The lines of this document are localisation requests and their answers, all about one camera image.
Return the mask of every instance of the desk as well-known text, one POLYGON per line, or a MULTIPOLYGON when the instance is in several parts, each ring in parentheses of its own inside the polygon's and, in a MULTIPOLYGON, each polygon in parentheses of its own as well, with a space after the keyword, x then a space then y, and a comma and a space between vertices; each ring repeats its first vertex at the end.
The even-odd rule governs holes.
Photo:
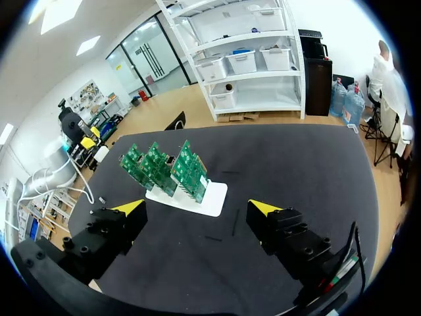
MULTIPOLYGON (((126 257, 98 281, 114 298, 143 307, 185 312, 275 315, 293 306, 301 284, 268 257, 245 222, 247 200, 302 212, 311 229, 343 247, 353 221, 360 228, 370 276, 378 239, 378 204, 370 162, 358 135, 344 126, 241 125, 171 130, 120 138, 89 181, 95 206, 82 196, 69 227, 85 227, 89 210, 144 198, 145 189, 119 167, 133 143, 154 141, 177 154, 188 139, 210 179, 228 185, 221 216, 205 217, 146 200, 149 222, 126 257), (232 236, 237 210, 239 218, 232 236), (206 236, 222 241, 208 239, 206 236)), ((347 291, 355 297, 358 274, 347 291)))

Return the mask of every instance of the wooden floor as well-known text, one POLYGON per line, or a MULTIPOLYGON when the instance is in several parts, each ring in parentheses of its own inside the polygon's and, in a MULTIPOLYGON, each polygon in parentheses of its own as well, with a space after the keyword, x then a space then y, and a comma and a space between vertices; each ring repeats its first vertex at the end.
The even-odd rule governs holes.
MULTIPOLYGON (((118 125, 118 130, 108 140, 107 145, 111 148, 111 144, 123 135, 164 130, 182 111, 186 113, 187 124, 185 128, 227 124, 343 124, 339 118, 335 117, 306 116, 305 120, 300 120, 298 112, 265 112, 261 113, 256 121, 244 120, 242 122, 217 123, 213 121, 201 90, 196 84, 155 96, 133 108, 118 125)), ((362 132, 360 132, 360 136, 366 148, 367 156, 373 161, 374 140, 365 140, 362 132)), ((388 161, 380 163, 377 167, 372 165, 372 172, 376 183, 379 205, 379 238, 372 273, 373 277, 389 254, 393 235, 398 223, 405 214, 405 208, 400 206, 401 189, 396 162, 393 161, 392 169, 389 168, 388 161)), ((84 170, 84 176, 87 179, 91 175, 91 171, 84 170)), ((80 179, 77 179, 75 187, 82 187, 80 179)), ((61 248, 61 238, 63 236, 66 236, 66 234, 57 233, 52 237, 52 242, 61 248)))

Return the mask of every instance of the water bottle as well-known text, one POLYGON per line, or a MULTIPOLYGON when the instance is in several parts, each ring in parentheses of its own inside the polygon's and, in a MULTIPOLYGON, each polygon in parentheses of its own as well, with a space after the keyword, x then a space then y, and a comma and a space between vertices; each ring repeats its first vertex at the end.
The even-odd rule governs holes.
POLYGON ((345 104, 345 97, 347 96, 347 90, 341 82, 341 78, 338 78, 332 86, 332 94, 330 98, 330 114, 335 117, 342 116, 342 109, 345 104))
MULTIPOLYGON (((356 85, 359 86, 359 82, 358 81, 354 82, 353 84, 350 84, 348 86, 348 92, 349 91, 354 91, 356 85)), ((362 90, 361 89, 359 89, 358 95, 364 99, 364 94, 362 94, 362 90)))
POLYGON ((347 93, 342 116, 345 124, 355 124, 357 127, 360 125, 361 114, 365 108, 364 99, 360 96, 359 92, 360 88, 357 82, 354 90, 347 93))

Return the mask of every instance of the yellow component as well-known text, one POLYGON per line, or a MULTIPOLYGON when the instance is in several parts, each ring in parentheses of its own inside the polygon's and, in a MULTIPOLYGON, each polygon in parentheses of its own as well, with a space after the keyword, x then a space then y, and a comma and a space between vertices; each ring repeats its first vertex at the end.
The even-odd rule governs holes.
POLYGON ((86 149, 89 149, 95 146, 95 142, 89 137, 84 137, 83 140, 80 142, 80 144, 84 146, 86 149))
POLYGON ((100 133, 99 133, 99 131, 98 131, 98 128, 96 128, 96 127, 94 127, 94 126, 92 126, 91 127, 91 132, 93 132, 93 134, 95 135, 95 136, 97 136, 98 138, 100 137, 100 133))
POLYGON ((253 203, 259 209, 259 211, 262 212, 266 217, 268 216, 268 213, 283 210, 281 207, 265 204, 259 201, 255 201, 253 199, 250 199, 249 202, 253 203))
POLYGON ((130 202, 124 205, 116 206, 112 208, 112 210, 117 209, 120 212, 125 212, 126 216, 130 214, 140 203, 144 202, 144 199, 140 199, 139 201, 130 202))

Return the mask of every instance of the white storage box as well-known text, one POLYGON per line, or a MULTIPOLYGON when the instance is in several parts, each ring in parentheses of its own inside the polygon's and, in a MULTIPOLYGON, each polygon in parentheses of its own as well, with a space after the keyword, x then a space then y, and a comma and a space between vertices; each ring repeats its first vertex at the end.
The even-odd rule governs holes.
POLYGON ((217 84, 209 94, 215 104, 215 109, 232 109, 237 103, 237 86, 233 83, 217 84))
POLYGON ((263 31, 284 31, 285 22, 282 16, 282 8, 267 8, 251 10, 256 18, 257 30, 263 31))
POLYGON ((195 64, 204 81, 224 79, 228 70, 224 56, 213 56, 200 59, 195 64))
POLYGON ((289 70, 290 48, 260 48, 269 71, 289 70))
POLYGON ((227 55, 235 74, 247 74, 256 72, 255 50, 235 55, 227 55))

